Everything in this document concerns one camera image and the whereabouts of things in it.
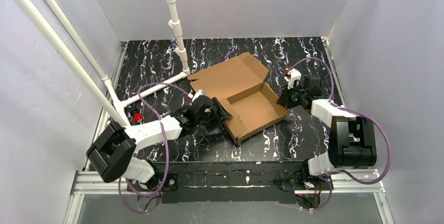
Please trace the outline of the brown cardboard box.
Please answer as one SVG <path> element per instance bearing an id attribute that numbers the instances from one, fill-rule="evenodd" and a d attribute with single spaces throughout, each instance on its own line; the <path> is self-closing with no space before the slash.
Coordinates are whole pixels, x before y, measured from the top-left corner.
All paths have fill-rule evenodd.
<path id="1" fill-rule="evenodd" d="M 232 118 L 224 121 L 234 143 L 240 143 L 284 120 L 288 110 L 265 82 L 269 70 L 259 59 L 244 52 L 188 76 L 193 90 L 217 98 Z"/>

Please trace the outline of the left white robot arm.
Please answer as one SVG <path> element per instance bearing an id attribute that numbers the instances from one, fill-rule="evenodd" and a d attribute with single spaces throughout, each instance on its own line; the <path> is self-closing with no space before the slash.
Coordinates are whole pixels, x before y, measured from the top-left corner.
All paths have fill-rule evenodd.
<path id="1" fill-rule="evenodd" d="M 105 183 L 121 177 L 147 183 L 154 177 L 155 169 L 146 160 L 136 158 L 136 152 L 162 141 L 193 135 L 198 130 L 209 133 L 228 119 L 232 119 L 232 114 L 217 98 L 201 95 L 160 120 L 137 126 L 111 121 L 86 156 Z"/>

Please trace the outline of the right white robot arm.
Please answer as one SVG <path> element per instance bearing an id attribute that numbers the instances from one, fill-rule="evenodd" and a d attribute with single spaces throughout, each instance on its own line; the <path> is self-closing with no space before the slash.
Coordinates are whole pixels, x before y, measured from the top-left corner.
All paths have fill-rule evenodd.
<path id="1" fill-rule="evenodd" d="M 286 74 L 279 105 L 287 109 L 302 106 L 330 129 L 328 150 L 307 159 L 298 171 L 281 173 L 273 183 L 281 190 L 296 186 L 317 189 L 327 176 L 345 173 L 347 168 L 373 166 L 377 160 L 374 124 L 362 116 L 347 112 L 331 99 L 321 96 L 321 78 L 301 75 L 292 69 Z"/>

